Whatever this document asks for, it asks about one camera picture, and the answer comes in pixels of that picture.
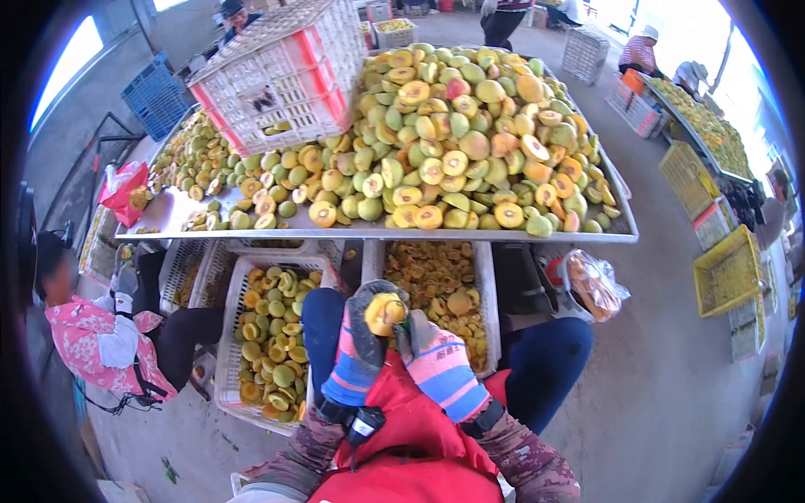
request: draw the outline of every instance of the plastic bag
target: plastic bag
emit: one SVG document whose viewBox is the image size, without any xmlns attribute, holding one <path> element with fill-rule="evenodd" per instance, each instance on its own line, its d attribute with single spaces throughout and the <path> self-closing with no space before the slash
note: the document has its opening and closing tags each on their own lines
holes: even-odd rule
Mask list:
<svg viewBox="0 0 805 503">
<path fill-rule="evenodd" d="M 114 168 L 112 164 L 106 165 L 106 190 L 109 191 L 109 194 L 114 194 L 118 191 L 118 189 L 125 184 L 127 181 L 131 180 L 134 177 L 133 173 L 130 172 L 123 172 L 121 170 L 120 174 Z"/>
<path fill-rule="evenodd" d="M 109 168 L 106 168 L 106 181 L 98 197 L 98 203 L 111 209 L 118 222 L 126 227 L 131 227 L 145 208 L 144 204 L 132 205 L 133 200 L 138 202 L 142 198 L 132 198 L 131 196 L 140 194 L 145 188 L 148 166 L 145 163 L 126 163 L 117 173 L 114 173 L 114 167 L 111 167 L 111 171 L 114 173 L 111 176 Z"/>
<path fill-rule="evenodd" d="M 584 300 L 597 322 L 603 323 L 621 310 L 621 303 L 631 294 L 615 282 L 615 269 L 606 260 L 574 249 L 565 258 L 573 290 Z"/>
</svg>

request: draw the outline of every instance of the blue plastic crate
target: blue plastic crate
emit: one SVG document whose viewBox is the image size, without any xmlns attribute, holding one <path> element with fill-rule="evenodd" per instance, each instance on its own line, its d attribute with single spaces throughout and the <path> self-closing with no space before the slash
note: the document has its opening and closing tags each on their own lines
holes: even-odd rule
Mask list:
<svg viewBox="0 0 805 503">
<path fill-rule="evenodd" d="M 155 142 L 165 138 L 187 112 L 182 88 L 160 52 L 120 93 Z"/>
</svg>

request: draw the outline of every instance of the red plastic bag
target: red plastic bag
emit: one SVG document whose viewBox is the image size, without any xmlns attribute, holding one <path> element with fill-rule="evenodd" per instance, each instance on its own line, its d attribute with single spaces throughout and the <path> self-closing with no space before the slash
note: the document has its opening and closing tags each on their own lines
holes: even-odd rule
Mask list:
<svg viewBox="0 0 805 503">
<path fill-rule="evenodd" d="M 108 174 L 101 189 L 101 195 L 98 197 L 98 203 L 111 209 L 118 222 L 126 227 L 131 227 L 142 215 L 143 210 L 137 209 L 130 204 L 129 195 L 135 188 L 146 184 L 148 166 L 145 163 L 124 164 L 116 173 L 118 181 L 122 181 L 116 187 L 117 190 L 114 190 L 114 184 L 112 189 L 109 189 Z"/>
</svg>

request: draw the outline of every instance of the black wristband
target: black wristband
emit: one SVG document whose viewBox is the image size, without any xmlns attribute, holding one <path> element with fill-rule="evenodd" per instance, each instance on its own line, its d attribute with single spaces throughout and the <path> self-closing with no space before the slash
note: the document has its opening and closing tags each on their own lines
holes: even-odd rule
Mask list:
<svg viewBox="0 0 805 503">
<path fill-rule="evenodd" d="M 495 397 L 492 397 L 492 402 L 489 403 L 486 410 L 481 412 L 481 415 L 474 421 L 459 423 L 459 426 L 467 436 L 479 439 L 495 426 L 495 423 L 503 417 L 504 412 L 506 412 L 506 408 Z"/>
<path fill-rule="evenodd" d="M 317 404 L 316 409 L 319 411 L 319 416 L 328 423 L 340 424 L 344 427 L 352 422 L 351 418 L 357 411 L 356 407 L 341 405 L 327 397 L 324 397 L 321 404 Z"/>
</svg>

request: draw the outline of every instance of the concrete floor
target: concrete floor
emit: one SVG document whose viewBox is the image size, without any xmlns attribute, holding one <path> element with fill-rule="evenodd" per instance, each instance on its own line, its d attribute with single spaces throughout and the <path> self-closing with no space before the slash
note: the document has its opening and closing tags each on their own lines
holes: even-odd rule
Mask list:
<svg viewBox="0 0 805 503">
<path fill-rule="evenodd" d="M 415 22 L 420 41 L 480 45 L 479 19 L 454 13 Z M 691 263 L 701 249 L 657 169 L 668 145 L 639 139 L 603 101 L 619 47 L 611 47 L 599 83 L 587 87 L 559 70 L 562 34 L 520 27 L 511 41 L 567 83 L 631 188 L 641 234 L 636 245 L 585 246 L 612 263 L 632 298 L 615 318 L 595 325 L 587 368 L 542 439 L 568 459 L 583 501 L 698 501 L 725 440 L 757 401 L 762 358 L 732 363 L 726 316 L 697 314 Z M 770 253 L 782 274 L 779 243 Z M 789 329 L 786 292 L 778 294 L 782 308 L 766 321 L 765 352 L 781 348 Z M 90 396 L 111 400 L 98 390 Z M 226 501 L 231 472 L 271 458 L 286 442 L 221 413 L 189 387 L 161 413 L 111 417 L 90 406 L 89 416 L 109 472 L 144 488 L 152 501 Z M 165 477 L 162 457 L 181 477 L 176 485 Z"/>
</svg>

